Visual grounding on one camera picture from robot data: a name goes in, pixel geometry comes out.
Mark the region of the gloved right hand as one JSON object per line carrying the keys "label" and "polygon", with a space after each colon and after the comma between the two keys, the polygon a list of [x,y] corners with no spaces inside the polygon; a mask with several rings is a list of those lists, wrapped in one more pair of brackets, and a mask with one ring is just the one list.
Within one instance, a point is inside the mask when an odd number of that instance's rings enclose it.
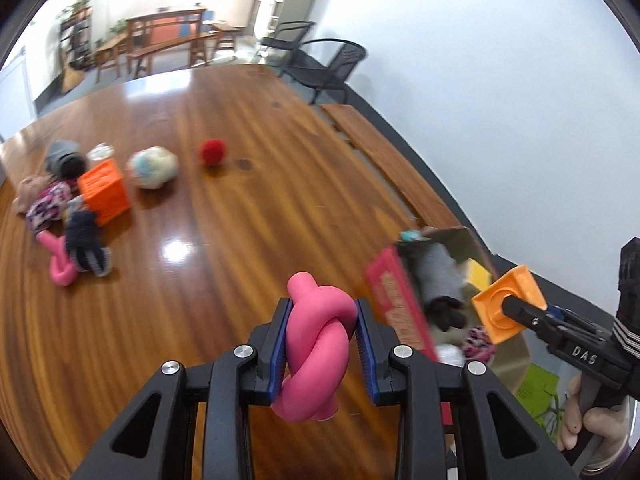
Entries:
{"label": "gloved right hand", "polygon": [[579,431],[587,429],[602,438],[601,445],[594,451],[590,462],[584,467],[582,479],[614,479],[617,471],[631,453],[629,447],[630,420],[627,398],[616,408],[590,408],[582,414],[579,409],[579,393],[582,388],[582,376],[575,376],[567,388],[556,447],[559,451],[571,450],[577,443]]}

